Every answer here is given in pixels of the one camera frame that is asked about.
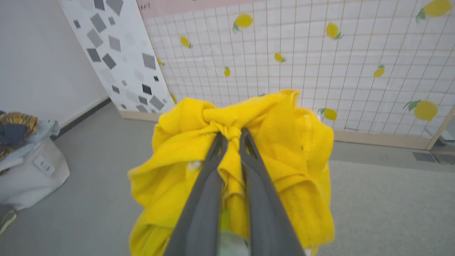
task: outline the white wall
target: white wall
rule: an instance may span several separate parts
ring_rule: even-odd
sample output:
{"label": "white wall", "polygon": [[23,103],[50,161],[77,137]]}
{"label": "white wall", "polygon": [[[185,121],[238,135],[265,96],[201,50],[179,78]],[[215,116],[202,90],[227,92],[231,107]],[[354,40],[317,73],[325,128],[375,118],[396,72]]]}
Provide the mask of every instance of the white wall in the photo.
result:
{"label": "white wall", "polygon": [[0,1],[0,109],[65,125],[107,93],[56,0]]}

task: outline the floor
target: floor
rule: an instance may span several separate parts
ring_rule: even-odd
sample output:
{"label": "floor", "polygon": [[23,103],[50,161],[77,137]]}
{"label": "floor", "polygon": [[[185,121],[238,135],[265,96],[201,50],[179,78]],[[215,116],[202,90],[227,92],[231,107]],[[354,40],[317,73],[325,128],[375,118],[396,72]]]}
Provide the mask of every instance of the floor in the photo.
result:
{"label": "floor", "polygon": [[[1,255],[126,256],[141,212],[126,173],[151,156],[153,123],[123,120],[112,104],[56,140],[67,182],[0,236]],[[335,241],[319,256],[452,256],[455,167],[418,162],[415,150],[335,143]]]}

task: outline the yellow cloth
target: yellow cloth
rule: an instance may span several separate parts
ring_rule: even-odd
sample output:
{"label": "yellow cloth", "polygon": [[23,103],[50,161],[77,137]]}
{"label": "yellow cloth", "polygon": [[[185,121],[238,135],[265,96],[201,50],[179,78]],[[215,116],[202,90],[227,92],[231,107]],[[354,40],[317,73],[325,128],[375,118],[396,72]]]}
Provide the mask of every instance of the yellow cloth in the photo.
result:
{"label": "yellow cloth", "polygon": [[163,114],[152,139],[153,156],[128,173],[131,193],[144,207],[130,236],[133,256],[162,255],[200,170],[221,131],[227,152],[218,167],[226,184],[223,210],[231,232],[248,238],[248,206],[239,150],[241,128],[250,130],[289,219],[304,248],[316,249],[334,238],[330,214],[328,159],[333,131],[314,112],[297,108],[299,91],[285,90],[217,108],[186,98]]}

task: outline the plaid fabric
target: plaid fabric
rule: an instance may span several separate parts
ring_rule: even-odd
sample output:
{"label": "plaid fabric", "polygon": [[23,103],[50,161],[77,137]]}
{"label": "plaid fabric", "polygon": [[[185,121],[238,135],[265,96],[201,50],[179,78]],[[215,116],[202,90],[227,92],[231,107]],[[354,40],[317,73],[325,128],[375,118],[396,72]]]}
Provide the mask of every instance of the plaid fabric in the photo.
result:
{"label": "plaid fabric", "polygon": [[[10,112],[0,115],[0,125],[6,124],[21,124],[25,125],[27,131],[24,138],[36,132],[38,127],[38,118],[34,116],[25,115],[19,112]],[[14,147],[6,147],[3,152],[0,152],[0,161],[3,160],[8,154],[15,150]]]}

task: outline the lemon print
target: lemon print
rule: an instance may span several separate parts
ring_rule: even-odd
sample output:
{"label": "lemon print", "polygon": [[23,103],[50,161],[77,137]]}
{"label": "lemon print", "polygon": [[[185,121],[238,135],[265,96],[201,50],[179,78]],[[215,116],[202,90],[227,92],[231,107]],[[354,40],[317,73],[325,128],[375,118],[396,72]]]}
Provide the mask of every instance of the lemon print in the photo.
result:
{"label": "lemon print", "polygon": [[160,59],[157,58],[158,65],[165,66],[166,63],[162,62]]}
{"label": "lemon print", "polygon": [[234,32],[239,32],[241,28],[247,28],[253,23],[253,18],[249,14],[240,14],[235,20],[234,20],[234,26],[232,27],[232,30]]}
{"label": "lemon print", "polygon": [[229,70],[229,67],[225,67],[225,68],[224,68],[224,75],[225,75],[226,77],[228,77],[228,76],[231,75],[231,71]]}
{"label": "lemon print", "polygon": [[185,46],[186,48],[193,48],[193,45],[190,44],[190,42],[185,36],[180,37],[180,42],[182,42],[182,45]]}
{"label": "lemon print", "polygon": [[450,4],[449,0],[433,0],[429,4],[425,5],[422,8],[415,18],[417,23],[419,20],[424,20],[426,17],[439,17],[446,14],[448,11],[452,9],[452,5]]}
{"label": "lemon print", "polygon": [[385,67],[384,65],[379,65],[378,66],[378,69],[376,69],[376,71],[374,72],[374,77],[381,77],[382,75],[384,75],[384,70],[385,70]]}
{"label": "lemon print", "polygon": [[177,104],[177,99],[175,98],[174,94],[170,93],[171,94],[171,98],[172,100],[174,101],[174,104]]}
{"label": "lemon print", "polygon": [[436,114],[438,113],[438,107],[434,103],[429,101],[421,100],[411,101],[406,103],[403,109],[405,109],[406,107],[408,107],[409,112],[411,112],[411,110],[415,108],[414,110],[415,117],[417,119],[426,120],[428,122],[433,120],[433,117],[435,117]]}
{"label": "lemon print", "polygon": [[341,39],[344,35],[338,32],[338,26],[335,23],[329,22],[327,28],[325,28],[327,35],[333,40]]}
{"label": "lemon print", "polygon": [[337,113],[333,109],[321,108],[318,112],[321,112],[321,115],[324,115],[328,120],[335,121],[335,119],[337,119]]}
{"label": "lemon print", "polygon": [[281,54],[279,54],[278,52],[275,53],[275,60],[277,60],[278,62],[280,63],[283,63],[286,61],[286,58],[283,58],[283,56],[281,56]]}

